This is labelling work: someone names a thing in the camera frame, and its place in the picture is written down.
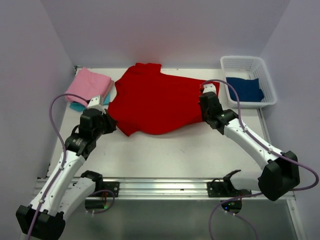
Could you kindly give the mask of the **red t shirt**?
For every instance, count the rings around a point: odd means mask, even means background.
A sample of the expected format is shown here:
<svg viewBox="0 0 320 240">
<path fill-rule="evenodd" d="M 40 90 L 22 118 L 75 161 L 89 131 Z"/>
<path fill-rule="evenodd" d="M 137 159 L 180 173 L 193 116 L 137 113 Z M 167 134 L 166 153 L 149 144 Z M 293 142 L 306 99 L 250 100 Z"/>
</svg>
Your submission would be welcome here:
<svg viewBox="0 0 320 240">
<path fill-rule="evenodd" d="M 107 112 L 126 135 L 162 135 L 202 122 L 202 79 L 168 75 L 161 64 L 136 63 L 114 84 Z"/>
</svg>

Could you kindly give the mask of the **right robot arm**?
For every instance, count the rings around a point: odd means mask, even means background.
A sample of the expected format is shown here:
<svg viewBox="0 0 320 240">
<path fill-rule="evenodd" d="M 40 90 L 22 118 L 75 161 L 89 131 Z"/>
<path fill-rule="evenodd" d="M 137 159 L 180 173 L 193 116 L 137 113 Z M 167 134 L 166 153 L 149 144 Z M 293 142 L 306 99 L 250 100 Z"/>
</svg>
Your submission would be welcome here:
<svg viewBox="0 0 320 240">
<path fill-rule="evenodd" d="M 276 201 L 300 184 L 298 158 L 292 152 L 283 152 L 263 140 L 243 124 L 232 109 L 224 110 L 213 91 L 204 91 L 199 97 L 202 120 L 213 130 L 237 143 L 261 169 L 261 174 L 234 170 L 222 182 L 212 181 L 214 190 L 223 189 L 235 197 L 240 191 L 260 191 L 267 199 Z"/>
</svg>

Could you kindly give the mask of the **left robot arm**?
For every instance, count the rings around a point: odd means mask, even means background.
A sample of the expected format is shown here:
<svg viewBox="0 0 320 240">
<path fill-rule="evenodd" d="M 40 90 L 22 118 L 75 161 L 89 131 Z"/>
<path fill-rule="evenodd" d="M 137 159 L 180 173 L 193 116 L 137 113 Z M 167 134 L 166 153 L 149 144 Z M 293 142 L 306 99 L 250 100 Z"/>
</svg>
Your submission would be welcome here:
<svg viewBox="0 0 320 240">
<path fill-rule="evenodd" d="M 57 240 L 66 222 L 87 197 L 115 194 L 104 187 L 103 176 L 85 171 L 75 185 L 75 174 L 96 148 L 97 140 L 116 130 L 116 121 L 103 108 L 83 111 L 79 125 L 71 132 L 63 145 L 63 152 L 52 175 L 28 206 L 21 205 L 16 218 L 26 238 Z"/>
</svg>

